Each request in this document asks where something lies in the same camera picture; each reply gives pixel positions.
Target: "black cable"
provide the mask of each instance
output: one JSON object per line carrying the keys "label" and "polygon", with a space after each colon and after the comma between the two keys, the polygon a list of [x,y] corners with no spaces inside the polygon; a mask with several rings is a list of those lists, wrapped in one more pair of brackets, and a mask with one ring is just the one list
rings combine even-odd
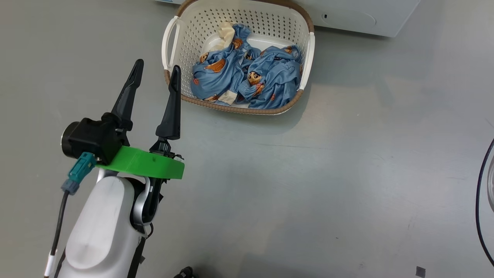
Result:
{"label": "black cable", "polygon": [[494,146],[494,139],[491,142],[489,148],[487,149],[486,156],[484,157],[484,161],[482,162],[482,167],[480,168],[479,181],[477,182],[477,196],[475,199],[475,223],[477,225],[477,234],[479,235],[479,240],[480,240],[480,244],[482,245],[482,249],[484,250],[492,266],[494,267],[494,260],[491,254],[489,253],[489,250],[487,250],[486,244],[484,243],[484,237],[482,237],[482,232],[480,231],[480,220],[479,220],[480,185],[482,184],[482,174],[484,173],[484,168],[486,167],[487,159],[491,154],[491,150],[493,146]]}
{"label": "black cable", "polygon": [[153,223],[150,223],[149,226],[151,227],[151,231],[149,232],[148,238],[153,234],[154,232],[154,225]]}
{"label": "black cable", "polygon": [[58,239],[60,238],[60,232],[62,231],[63,214],[65,212],[65,205],[67,204],[67,198],[69,192],[66,190],[63,193],[62,204],[60,204],[60,212],[58,213],[57,229],[55,230],[55,238],[53,239],[53,245],[51,246],[50,255],[55,256],[57,251]]}
{"label": "black cable", "polygon": [[53,275],[53,278],[58,278],[58,274],[60,273],[60,270],[62,269],[62,263],[65,260],[65,249],[63,249],[62,256],[60,257],[60,260],[58,261],[57,269],[55,270],[55,274]]}

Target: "gray floor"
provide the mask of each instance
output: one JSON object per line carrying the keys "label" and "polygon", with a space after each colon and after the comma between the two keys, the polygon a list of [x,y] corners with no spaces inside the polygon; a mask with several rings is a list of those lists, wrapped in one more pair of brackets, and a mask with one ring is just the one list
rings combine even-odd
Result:
{"label": "gray floor", "polygon": [[[0,4],[0,276],[40,277],[73,160],[60,135],[109,111],[138,58],[133,146],[165,108],[164,28],[150,0]],[[186,158],[139,276],[492,277],[474,227],[478,170],[494,136],[494,2],[423,0],[395,39],[316,31],[307,94],[255,117],[184,104]],[[66,241],[93,171],[70,198]],[[494,213],[482,204],[494,251]]]}

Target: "green bracket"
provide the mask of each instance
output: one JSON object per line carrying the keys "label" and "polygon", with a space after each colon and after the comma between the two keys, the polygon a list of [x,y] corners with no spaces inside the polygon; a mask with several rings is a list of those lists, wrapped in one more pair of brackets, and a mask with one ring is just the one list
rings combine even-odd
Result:
{"label": "green bracket", "polygon": [[109,165],[99,168],[158,179],[182,179],[185,164],[172,158],[122,146]]}

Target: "white plastic basket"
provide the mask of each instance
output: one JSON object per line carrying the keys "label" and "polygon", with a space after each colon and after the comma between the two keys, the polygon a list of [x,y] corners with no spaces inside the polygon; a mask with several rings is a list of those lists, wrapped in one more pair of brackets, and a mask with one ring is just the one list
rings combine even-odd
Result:
{"label": "white plastic basket", "polygon": [[[217,36],[219,24],[223,21],[247,25],[252,34],[247,41],[261,50],[268,46],[298,45],[301,50],[302,79],[295,97],[285,106],[277,109],[251,109],[224,106],[197,99],[191,92],[192,66],[201,53],[211,45]],[[175,38],[168,57],[168,43],[176,25]],[[162,60],[166,82],[174,65],[182,69],[182,100],[223,111],[277,115],[288,111],[302,96],[309,78],[314,58],[314,25],[307,12],[299,5],[287,0],[188,0],[178,14],[169,22],[163,36]]]}

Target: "clothing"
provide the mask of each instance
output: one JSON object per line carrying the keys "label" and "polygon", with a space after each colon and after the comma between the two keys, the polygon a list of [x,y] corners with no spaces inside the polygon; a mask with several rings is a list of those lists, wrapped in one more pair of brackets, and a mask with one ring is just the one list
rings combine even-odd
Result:
{"label": "clothing", "polygon": [[300,85],[302,56],[297,46],[253,48],[250,30],[234,24],[232,43],[200,57],[193,66],[192,93],[221,105],[249,103],[249,108],[276,109],[293,99]]}
{"label": "clothing", "polygon": [[235,29],[233,29],[233,23],[231,22],[221,22],[219,25],[219,37],[221,38],[221,41],[213,46],[210,51],[215,51],[215,50],[223,50],[227,48],[233,41],[233,36],[235,35]]}

